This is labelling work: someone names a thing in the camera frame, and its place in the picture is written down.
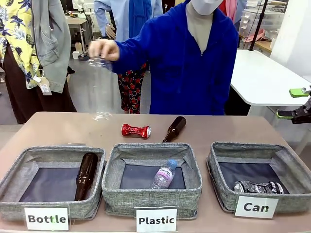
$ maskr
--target white pillar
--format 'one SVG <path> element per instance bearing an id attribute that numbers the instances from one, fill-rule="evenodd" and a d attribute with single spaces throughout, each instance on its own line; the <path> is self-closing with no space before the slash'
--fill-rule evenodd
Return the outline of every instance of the white pillar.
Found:
<path id="1" fill-rule="evenodd" d="M 289 0 L 270 58 L 300 76 L 311 75 L 311 0 Z"/>

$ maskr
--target blue bottle cap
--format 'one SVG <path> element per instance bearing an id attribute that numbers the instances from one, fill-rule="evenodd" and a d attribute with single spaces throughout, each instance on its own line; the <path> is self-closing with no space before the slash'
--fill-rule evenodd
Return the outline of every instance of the blue bottle cap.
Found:
<path id="1" fill-rule="evenodd" d="M 167 162 L 167 166 L 169 166 L 169 167 L 172 168 L 172 169 L 176 169 L 176 167 L 177 167 L 177 162 L 176 162 L 174 159 L 170 159 L 170 160 Z"/>

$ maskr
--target pink label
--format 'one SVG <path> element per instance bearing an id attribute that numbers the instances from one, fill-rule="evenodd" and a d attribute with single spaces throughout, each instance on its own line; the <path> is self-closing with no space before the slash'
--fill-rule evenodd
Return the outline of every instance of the pink label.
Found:
<path id="1" fill-rule="evenodd" d="M 171 182 L 173 179 L 173 174 L 168 168 L 160 168 L 156 174 L 164 176 L 169 182 Z"/>

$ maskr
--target gray floor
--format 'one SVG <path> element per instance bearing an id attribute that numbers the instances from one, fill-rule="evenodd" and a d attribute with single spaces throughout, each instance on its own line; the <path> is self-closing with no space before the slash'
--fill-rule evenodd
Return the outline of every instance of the gray floor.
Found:
<path id="1" fill-rule="evenodd" d="M 76 71 L 69 80 L 69 91 L 78 112 L 122 113 L 118 90 L 117 76 L 101 67 L 91 67 L 87 62 L 71 59 L 69 65 Z M 141 95 L 141 113 L 149 113 L 150 107 L 150 73 L 143 81 Z M 20 128 L 14 117 L 6 85 L 0 83 L 0 148 Z M 273 116 L 267 113 L 268 120 Z M 281 120 L 276 130 L 295 148 L 305 133 L 305 125 L 293 125 L 290 121 Z M 311 168 L 311 145 L 305 148 L 300 157 Z"/>

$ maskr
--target red floral pants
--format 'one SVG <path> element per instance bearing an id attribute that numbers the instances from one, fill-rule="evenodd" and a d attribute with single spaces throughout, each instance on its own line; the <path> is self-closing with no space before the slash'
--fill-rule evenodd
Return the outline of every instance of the red floral pants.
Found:
<path id="1" fill-rule="evenodd" d="M 118 85 L 121 94 L 121 108 L 133 114 L 140 113 L 140 95 L 142 80 L 147 70 L 146 63 L 139 70 L 128 70 L 118 74 Z"/>

